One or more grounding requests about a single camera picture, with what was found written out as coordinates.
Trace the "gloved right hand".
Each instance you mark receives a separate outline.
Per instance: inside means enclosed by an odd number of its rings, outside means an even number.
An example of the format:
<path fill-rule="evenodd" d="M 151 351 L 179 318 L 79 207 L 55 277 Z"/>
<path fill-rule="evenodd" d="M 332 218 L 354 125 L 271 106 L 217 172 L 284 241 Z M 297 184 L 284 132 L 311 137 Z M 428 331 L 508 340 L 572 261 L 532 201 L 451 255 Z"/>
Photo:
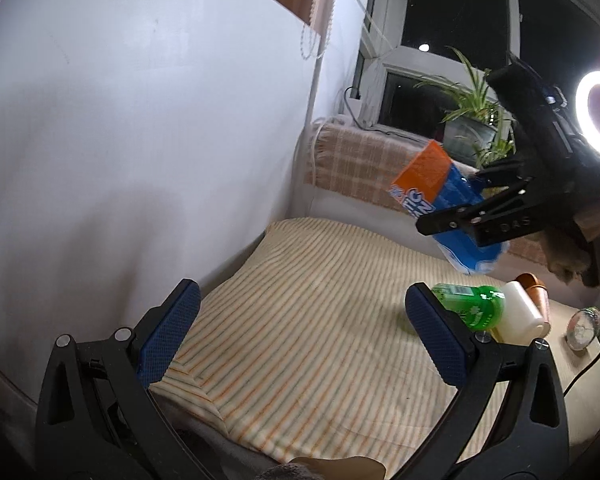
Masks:
<path fill-rule="evenodd" d="M 546 228 L 540 244 L 547 269 L 559 281 L 578 278 L 585 287 L 600 287 L 600 200 Z"/>

